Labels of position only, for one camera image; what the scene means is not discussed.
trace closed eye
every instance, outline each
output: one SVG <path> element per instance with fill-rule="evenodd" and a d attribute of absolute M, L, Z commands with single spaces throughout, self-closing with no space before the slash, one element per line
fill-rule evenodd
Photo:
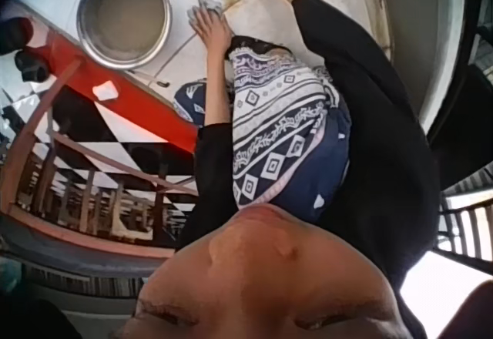
<path fill-rule="evenodd" d="M 165 304 L 155 305 L 144 300 L 139 300 L 139 304 L 142 307 L 142 314 L 163 320 L 175 327 L 193 327 L 199 323 L 181 307 Z"/>
<path fill-rule="evenodd" d="M 295 321 L 295 324 L 303 330 L 306 331 L 317 331 L 323 329 L 332 324 L 339 324 L 340 322 L 351 320 L 352 317 L 349 317 L 344 314 L 337 314 L 329 317 L 320 318 L 315 321 Z"/>

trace hand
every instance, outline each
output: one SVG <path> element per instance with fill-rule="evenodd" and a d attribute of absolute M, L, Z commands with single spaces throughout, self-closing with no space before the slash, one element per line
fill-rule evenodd
<path fill-rule="evenodd" d="M 196 21 L 190 21 L 193 30 L 202 39 L 209 54 L 220 55 L 223 58 L 231 46 L 233 37 L 226 17 L 219 17 L 215 11 L 204 6 L 194 8 L 194 12 Z"/>

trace blue and white patterned fabric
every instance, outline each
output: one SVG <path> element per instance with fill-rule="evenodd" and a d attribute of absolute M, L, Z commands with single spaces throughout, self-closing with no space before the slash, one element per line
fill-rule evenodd
<path fill-rule="evenodd" d="M 230 60 L 238 207 L 272 203 L 315 223 L 348 166 L 351 121 L 344 100 L 324 67 L 311 69 L 288 52 L 238 48 Z M 196 106 L 204 107 L 205 83 L 199 83 L 193 94 L 193 84 L 178 91 L 175 109 L 200 126 Z"/>

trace metal bowl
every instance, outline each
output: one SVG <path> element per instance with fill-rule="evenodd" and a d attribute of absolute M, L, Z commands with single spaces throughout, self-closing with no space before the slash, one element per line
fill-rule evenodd
<path fill-rule="evenodd" d="M 163 48 L 171 29 L 169 0 L 81 0 L 77 31 L 84 50 L 111 69 L 135 69 Z"/>

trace nose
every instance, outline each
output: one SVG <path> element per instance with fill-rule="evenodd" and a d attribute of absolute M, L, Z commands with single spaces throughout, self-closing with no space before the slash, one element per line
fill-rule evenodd
<path fill-rule="evenodd" d="M 235 222 L 210 241 L 209 279 L 231 307 L 257 315 L 289 297 L 297 258 L 297 240 L 289 230 L 258 220 Z"/>
<path fill-rule="evenodd" d="M 289 262 L 296 254 L 297 241 L 289 227 L 276 220 L 263 222 L 258 217 L 239 218 L 210 242 L 212 265 L 231 260 L 243 264 L 252 259 Z"/>

